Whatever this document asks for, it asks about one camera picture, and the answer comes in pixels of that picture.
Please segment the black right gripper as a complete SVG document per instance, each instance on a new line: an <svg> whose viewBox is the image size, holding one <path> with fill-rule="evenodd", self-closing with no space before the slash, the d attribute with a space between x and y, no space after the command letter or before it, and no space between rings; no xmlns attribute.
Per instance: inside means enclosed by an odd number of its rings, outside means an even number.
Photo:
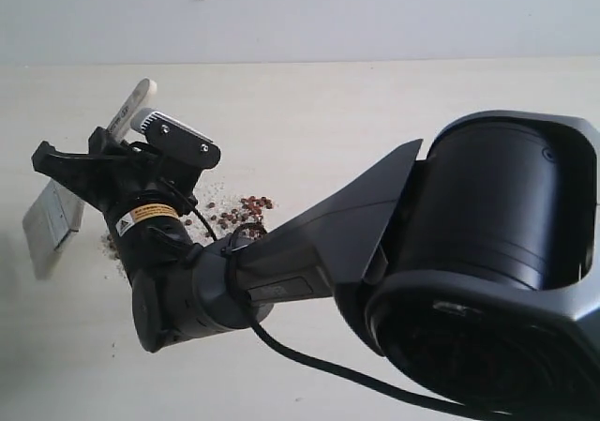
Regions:
<svg viewBox="0 0 600 421"><path fill-rule="evenodd" d="M198 204L194 190L205 170L167 157L145 138L118 142L107 129L96 128L88 139L88 153L63 153L43 141L32 164L37 173L115 218L151 203L168 205L182 216Z"/></svg>

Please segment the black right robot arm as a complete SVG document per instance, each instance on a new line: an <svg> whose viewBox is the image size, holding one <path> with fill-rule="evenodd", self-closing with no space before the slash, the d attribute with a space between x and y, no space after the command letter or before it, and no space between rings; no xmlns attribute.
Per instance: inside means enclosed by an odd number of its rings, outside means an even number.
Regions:
<svg viewBox="0 0 600 421"><path fill-rule="evenodd" d="M183 224L219 149L163 113L143 141L96 129L84 154L41 143L34 169L100 211L142 347L261 330L277 303L332 298L415 395L264 341L293 361L413 405L486 420L599 416L599 132L588 121L473 113L427 156L404 143L272 232L209 245Z"/></svg>

